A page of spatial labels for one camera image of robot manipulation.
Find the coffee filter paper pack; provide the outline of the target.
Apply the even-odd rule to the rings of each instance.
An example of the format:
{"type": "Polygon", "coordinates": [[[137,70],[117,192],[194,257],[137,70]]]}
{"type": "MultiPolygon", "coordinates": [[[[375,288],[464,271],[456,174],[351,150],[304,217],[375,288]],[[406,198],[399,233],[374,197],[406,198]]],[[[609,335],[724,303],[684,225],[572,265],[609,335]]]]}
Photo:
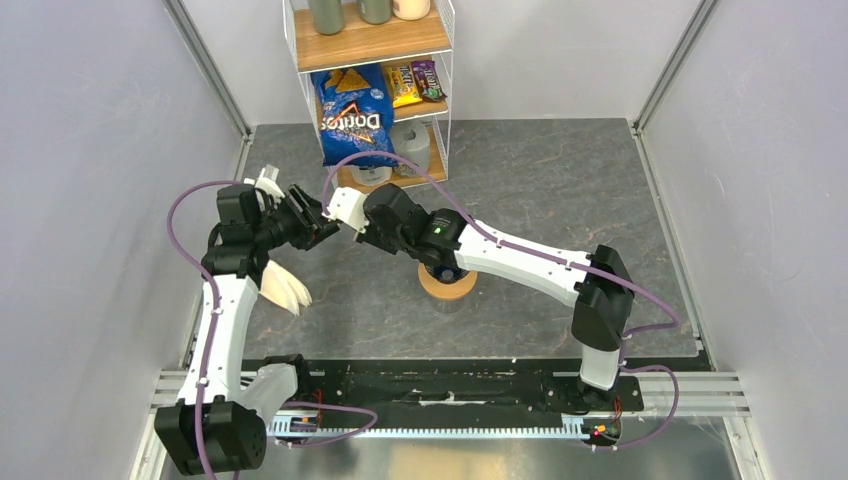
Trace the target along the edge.
{"type": "Polygon", "coordinates": [[[270,260],[263,270],[259,293],[266,300],[299,316],[312,304],[308,288],[290,271],[270,260]]]}

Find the round wooden dripper stand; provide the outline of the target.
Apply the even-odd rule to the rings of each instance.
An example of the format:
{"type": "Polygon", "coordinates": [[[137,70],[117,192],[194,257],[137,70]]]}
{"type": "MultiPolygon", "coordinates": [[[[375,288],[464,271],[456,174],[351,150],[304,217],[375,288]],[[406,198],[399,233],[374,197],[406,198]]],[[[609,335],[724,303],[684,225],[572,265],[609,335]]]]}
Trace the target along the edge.
{"type": "Polygon", "coordinates": [[[426,267],[420,264],[417,269],[418,280],[425,292],[440,301],[457,301],[468,296],[474,289],[478,273],[471,271],[453,283],[443,283],[431,276],[426,267]]]}

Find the clear glass cup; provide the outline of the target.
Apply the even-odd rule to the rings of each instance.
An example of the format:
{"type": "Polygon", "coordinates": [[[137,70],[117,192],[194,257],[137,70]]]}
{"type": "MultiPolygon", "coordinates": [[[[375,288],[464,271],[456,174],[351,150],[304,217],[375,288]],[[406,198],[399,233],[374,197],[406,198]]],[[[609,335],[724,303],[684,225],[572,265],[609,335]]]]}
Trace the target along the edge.
{"type": "Polygon", "coordinates": [[[430,304],[431,304],[432,308],[439,314],[453,315],[453,314],[460,312],[464,308],[464,306],[466,304],[466,299],[461,298],[461,299],[445,300],[445,299],[432,298],[430,304]]]}

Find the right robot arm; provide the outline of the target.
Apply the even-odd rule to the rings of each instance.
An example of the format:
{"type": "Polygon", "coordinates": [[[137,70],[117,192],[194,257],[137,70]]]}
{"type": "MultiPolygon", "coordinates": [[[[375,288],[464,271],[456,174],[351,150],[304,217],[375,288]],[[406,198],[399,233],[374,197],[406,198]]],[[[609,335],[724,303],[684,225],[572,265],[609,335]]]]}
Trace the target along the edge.
{"type": "Polygon", "coordinates": [[[619,253],[601,245],[592,253],[560,250],[498,233],[457,209],[432,212],[400,187],[369,194],[337,191],[334,214],[356,240],[417,260],[434,280],[449,284],[472,272],[504,278],[545,293],[573,311],[572,336],[581,345],[576,394],[581,409],[601,409],[618,392],[623,329],[634,292],[619,253]]]}

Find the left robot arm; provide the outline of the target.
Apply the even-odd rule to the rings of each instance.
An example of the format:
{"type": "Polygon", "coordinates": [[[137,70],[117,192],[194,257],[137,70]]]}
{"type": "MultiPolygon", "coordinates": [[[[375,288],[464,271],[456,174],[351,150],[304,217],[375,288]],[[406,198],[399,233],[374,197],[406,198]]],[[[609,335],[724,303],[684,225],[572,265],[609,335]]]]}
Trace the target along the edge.
{"type": "Polygon", "coordinates": [[[201,259],[204,280],[195,351],[176,402],[156,411],[154,430],[184,476],[258,469],[279,408],[307,405],[314,383],[300,354],[276,357],[242,383],[246,334],[272,250],[308,251],[338,232],[300,186],[217,181],[218,220],[201,259]]]}

